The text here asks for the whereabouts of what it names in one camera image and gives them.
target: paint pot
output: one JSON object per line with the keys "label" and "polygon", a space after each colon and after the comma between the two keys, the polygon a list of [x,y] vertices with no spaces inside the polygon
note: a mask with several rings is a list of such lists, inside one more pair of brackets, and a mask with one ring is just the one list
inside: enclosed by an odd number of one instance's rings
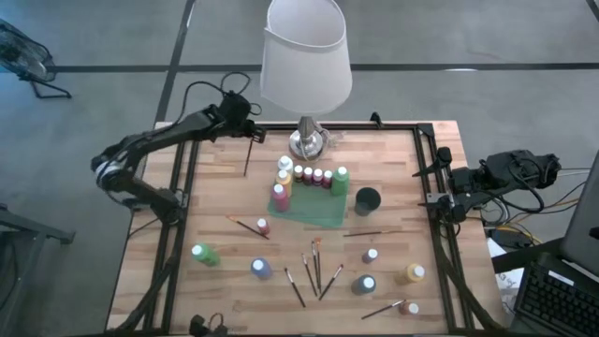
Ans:
{"label": "paint pot", "polygon": [[312,168],[305,168],[303,170],[303,183],[308,186],[312,184]]}
{"label": "paint pot", "polygon": [[257,221],[257,225],[258,225],[258,230],[260,231],[260,233],[267,235],[270,233],[270,226],[269,223],[266,221],[266,219],[263,218],[259,218]]}
{"label": "paint pot", "polygon": [[323,178],[322,178],[322,186],[329,189],[330,184],[332,183],[332,179],[333,179],[333,172],[326,170],[325,174],[323,175]]}
{"label": "paint pot", "polygon": [[374,277],[366,274],[360,276],[352,283],[352,292],[354,295],[364,295],[372,293],[376,289]]}
{"label": "paint pot", "polygon": [[404,303],[400,304],[400,313],[402,315],[416,315],[419,311],[420,308],[416,303],[405,301]]}
{"label": "paint pot", "polygon": [[293,174],[293,160],[291,160],[291,158],[289,158],[288,156],[284,155],[281,157],[281,159],[279,159],[279,162],[277,163],[277,168],[279,170],[286,171],[287,173],[289,173],[289,175],[291,175]]}
{"label": "paint pot", "polygon": [[381,206],[381,195],[374,188],[364,187],[356,193],[356,207],[359,216],[366,216]]}
{"label": "paint pot", "polygon": [[330,193],[333,196],[344,196],[347,192],[349,192],[349,172],[345,167],[337,168],[333,173]]}
{"label": "paint pot", "polygon": [[276,182],[279,183],[286,191],[287,196],[291,197],[291,175],[286,170],[280,170],[277,173]]}
{"label": "paint pot", "polygon": [[262,257],[259,257],[252,261],[250,270],[260,280],[267,280],[272,276],[272,269],[270,268],[269,262],[267,262]]}
{"label": "paint pot", "polygon": [[282,185],[279,183],[274,185],[270,194],[277,212],[286,212],[289,209],[289,197]]}
{"label": "paint pot", "polygon": [[191,254],[195,260],[209,267],[217,266],[221,261],[221,258],[218,256],[218,254],[216,254],[211,247],[204,243],[196,244],[191,249]]}
{"label": "paint pot", "polygon": [[412,283],[420,282],[424,279],[424,267],[419,264],[412,263],[403,271],[400,271],[395,276],[395,282],[398,285],[409,285]]}
{"label": "paint pot", "polygon": [[366,251],[366,253],[364,253],[364,255],[362,255],[362,262],[371,263],[371,262],[375,261],[377,257],[378,257],[378,251],[376,249],[371,248],[368,251]]}
{"label": "paint pot", "polygon": [[301,183],[303,181],[303,167],[301,165],[296,165],[293,168],[293,178],[296,183]]}
{"label": "paint pot", "polygon": [[312,184],[314,186],[320,186],[322,184],[322,169],[317,168],[314,170],[314,175],[312,176]]}

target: lamp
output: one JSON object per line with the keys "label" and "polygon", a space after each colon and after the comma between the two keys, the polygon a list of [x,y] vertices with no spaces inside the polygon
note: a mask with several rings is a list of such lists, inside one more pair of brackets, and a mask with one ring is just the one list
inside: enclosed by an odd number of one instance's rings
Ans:
{"label": "lamp", "polygon": [[272,103],[301,115],[289,151],[318,158],[327,136],[313,116],[337,109],[352,90],[345,18],[333,0],[272,0],[260,89]]}

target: white lampshade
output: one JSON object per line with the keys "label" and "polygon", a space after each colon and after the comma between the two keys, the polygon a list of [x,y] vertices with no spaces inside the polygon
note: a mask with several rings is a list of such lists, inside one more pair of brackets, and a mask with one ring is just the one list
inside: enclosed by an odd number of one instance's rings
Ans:
{"label": "white lampshade", "polygon": [[262,96],[301,115],[331,112],[352,90],[345,18],[332,0],[272,0]]}

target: wooden table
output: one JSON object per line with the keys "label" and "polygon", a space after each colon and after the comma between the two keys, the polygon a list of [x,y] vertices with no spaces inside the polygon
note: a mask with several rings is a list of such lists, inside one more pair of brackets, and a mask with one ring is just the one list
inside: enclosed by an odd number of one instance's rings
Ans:
{"label": "wooden table", "polygon": [[[466,166],[457,123],[447,121],[433,124],[438,146],[448,146],[452,150],[452,167]],[[337,146],[312,166],[322,169],[345,166],[350,171],[348,211],[343,227],[335,229],[269,216],[269,191],[276,161],[281,155],[288,154],[288,133],[270,132],[264,144],[254,146],[247,177],[243,177],[249,145],[247,139],[219,139],[215,143],[201,143],[171,333],[187,332],[193,315],[199,314],[208,319],[214,313],[222,313],[225,325],[238,334],[447,331],[429,223],[424,209],[417,206],[423,201],[421,181],[411,177],[412,173],[418,171],[412,133],[331,133],[338,137]],[[153,186],[168,186],[174,152],[174,148],[169,148],[151,154],[144,180]],[[382,204],[370,216],[357,217],[352,211],[355,194],[364,186],[378,190],[382,195]],[[270,240],[264,240],[226,220],[226,215],[235,215],[252,226],[258,217],[267,218],[271,227]],[[150,212],[136,215],[131,230],[153,218]],[[343,237],[349,232],[381,229],[399,229],[402,233]],[[129,240],[108,328],[123,322],[147,290],[158,235],[159,226],[156,225],[142,230]],[[343,271],[322,301],[314,297],[300,257],[300,253],[311,256],[310,242],[314,237],[322,238],[324,284],[337,267],[344,264]],[[503,321],[499,290],[480,223],[463,223],[458,241],[467,284],[489,313],[496,320]],[[191,247],[197,242],[205,242],[218,252],[220,266],[209,268],[192,258]],[[379,257],[366,265],[360,257],[369,248],[378,249]],[[250,273],[250,263],[258,256],[266,258],[274,269],[273,277],[267,281],[260,281]],[[425,280],[409,286],[395,285],[393,275],[413,262],[425,267]],[[305,309],[285,277],[285,266],[290,269],[306,301]],[[371,295],[355,296],[350,291],[350,284],[364,273],[374,276],[376,291]],[[452,297],[460,322],[460,302],[456,291],[452,291]],[[420,314],[401,316],[397,310],[389,310],[360,320],[361,316],[401,299],[419,304]],[[157,324],[162,316],[161,300],[162,297],[159,297]]]}

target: black cup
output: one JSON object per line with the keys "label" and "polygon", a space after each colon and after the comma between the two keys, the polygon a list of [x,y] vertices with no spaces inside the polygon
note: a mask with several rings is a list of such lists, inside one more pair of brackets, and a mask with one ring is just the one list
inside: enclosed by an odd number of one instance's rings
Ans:
{"label": "black cup", "polygon": [[366,216],[381,206],[381,195],[374,188],[364,187],[356,194],[356,214]]}

